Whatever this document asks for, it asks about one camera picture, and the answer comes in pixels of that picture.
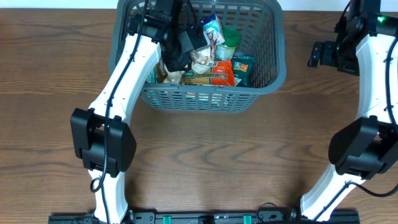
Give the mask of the beige snack bag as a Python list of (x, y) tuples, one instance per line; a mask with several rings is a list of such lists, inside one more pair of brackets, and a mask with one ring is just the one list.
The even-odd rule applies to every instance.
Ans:
[(167, 67), (164, 64), (163, 60), (160, 60), (153, 69), (153, 71), (150, 72), (150, 75), (147, 77), (147, 82), (178, 84), (180, 83), (183, 75), (188, 74), (188, 72), (193, 72), (194, 75), (207, 72), (213, 66), (214, 57), (215, 53), (212, 50), (211, 46), (208, 46), (206, 49), (203, 49), (201, 51), (191, 51), (191, 70), (187, 72), (170, 72), (167, 70)]

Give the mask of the Kleenex tissue multipack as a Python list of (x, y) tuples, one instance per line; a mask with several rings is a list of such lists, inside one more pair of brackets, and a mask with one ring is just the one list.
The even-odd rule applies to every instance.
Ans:
[(199, 25), (202, 25), (208, 38), (212, 40), (215, 45), (220, 45), (225, 42), (221, 21), (216, 14), (212, 14), (202, 19), (199, 22)]

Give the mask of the grey plastic lattice basket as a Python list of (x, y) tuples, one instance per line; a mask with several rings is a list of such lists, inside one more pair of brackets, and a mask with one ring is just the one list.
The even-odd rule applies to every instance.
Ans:
[(143, 100), (160, 110), (219, 111), (238, 113), (258, 96), (278, 90), (285, 81), (285, 35), (283, 11), (276, 0), (192, 1), (184, 4), (179, 25), (216, 14), (223, 27), (239, 32), (235, 56), (252, 57), (254, 66), (245, 86), (198, 86), (146, 83)]

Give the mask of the green lid jar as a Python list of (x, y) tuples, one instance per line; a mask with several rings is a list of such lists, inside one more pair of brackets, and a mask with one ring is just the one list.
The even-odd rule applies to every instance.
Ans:
[(215, 57), (217, 60), (222, 61), (231, 60), (236, 50), (236, 47), (239, 44), (241, 35), (237, 30), (225, 27), (223, 28), (223, 36), (224, 42), (217, 45)]

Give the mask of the red yellow spaghetti packet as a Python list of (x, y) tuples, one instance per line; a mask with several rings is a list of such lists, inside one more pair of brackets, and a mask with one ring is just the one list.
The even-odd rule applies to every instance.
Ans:
[(236, 85), (231, 60), (215, 60), (213, 66), (204, 73), (197, 73), (193, 70), (185, 72), (180, 83), (184, 85)]

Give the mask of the green white snack bag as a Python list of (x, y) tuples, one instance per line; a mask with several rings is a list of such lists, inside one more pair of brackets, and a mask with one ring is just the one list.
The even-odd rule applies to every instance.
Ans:
[(233, 74), (238, 81), (236, 86), (251, 87), (255, 61), (256, 59), (250, 56), (233, 57), (231, 59)]

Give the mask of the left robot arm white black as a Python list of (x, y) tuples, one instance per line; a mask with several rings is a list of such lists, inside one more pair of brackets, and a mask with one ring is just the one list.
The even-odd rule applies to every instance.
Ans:
[(152, 69), (191, 69), (192, 50), (209, 44), (196, 24), (182, 29), (180, 11), (190, 1), (119, 1), (109, 57), (110, 78), (87, 109), (75, 109), (70, 123), (77, 158), (91, 176), (96, 207), (89, 221), (124, 223), (128, 217), (125, 173), (137, 143), (130, 124), (136, 101)]

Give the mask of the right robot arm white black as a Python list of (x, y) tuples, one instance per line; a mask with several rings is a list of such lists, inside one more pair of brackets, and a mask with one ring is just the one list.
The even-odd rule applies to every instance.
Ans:
[(380, 1), (354, 0), (334, 31), (336, 40), (314, 44), (308, 66), (359, 77), (358, 110), (332, 137), (322, 176), (291, 210), (296, 223), (348, 223), (337, 206), (397, 162), (397, 18), (382, 14)]

